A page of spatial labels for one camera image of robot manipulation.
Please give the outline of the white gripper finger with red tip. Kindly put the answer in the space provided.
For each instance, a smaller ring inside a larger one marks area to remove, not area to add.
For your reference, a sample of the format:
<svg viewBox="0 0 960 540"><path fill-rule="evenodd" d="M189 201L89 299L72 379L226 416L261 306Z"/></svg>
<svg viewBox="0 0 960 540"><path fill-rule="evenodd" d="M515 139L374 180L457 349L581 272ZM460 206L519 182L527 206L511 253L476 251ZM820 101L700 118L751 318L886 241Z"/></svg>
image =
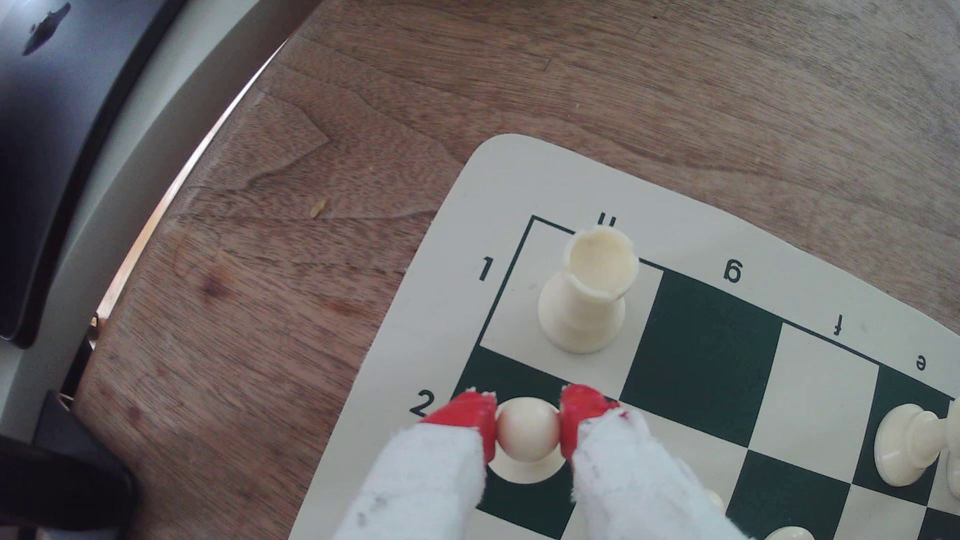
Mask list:
<svg viewBox="0 0 960 540"><path fill-rule="evenodd" d="M498 399L469 388L394 436L335 539L463 539L496 453Z"/></svg>
<svg viewBox="0 0 960 540"><path fill-rule="evenodd" d="M590 539L746 539L642 413L583 384L559 395L560 452Z"/></svg>

